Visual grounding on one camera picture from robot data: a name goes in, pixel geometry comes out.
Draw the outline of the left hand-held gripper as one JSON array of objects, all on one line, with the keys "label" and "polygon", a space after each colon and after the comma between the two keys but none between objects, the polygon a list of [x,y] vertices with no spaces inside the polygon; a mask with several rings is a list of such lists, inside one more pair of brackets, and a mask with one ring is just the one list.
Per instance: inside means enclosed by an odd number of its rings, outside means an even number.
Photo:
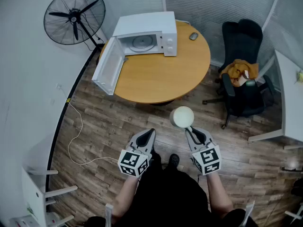
[{"label": "left hand-held gripper", "polygon": [[132,136],[129,146],[121,151],[118,159],[121,173],[141,177],[150,165],[155,137],[155,129],[145,129]]}]

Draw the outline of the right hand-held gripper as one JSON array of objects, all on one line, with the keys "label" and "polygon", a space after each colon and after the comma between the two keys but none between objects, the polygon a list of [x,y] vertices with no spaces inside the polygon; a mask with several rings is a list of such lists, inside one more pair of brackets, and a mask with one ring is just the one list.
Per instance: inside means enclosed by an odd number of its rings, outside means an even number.
[{"label": "right hand-held gripper", "polygon": [[194,165],[202,175],[221,170],[222,157],[218,145],[211,147],[214,139],[209,131],[199,128],[185,128],[185,135],[191,151],[197,151],[197,145],[203,145],[206,149],[193,153]]}]

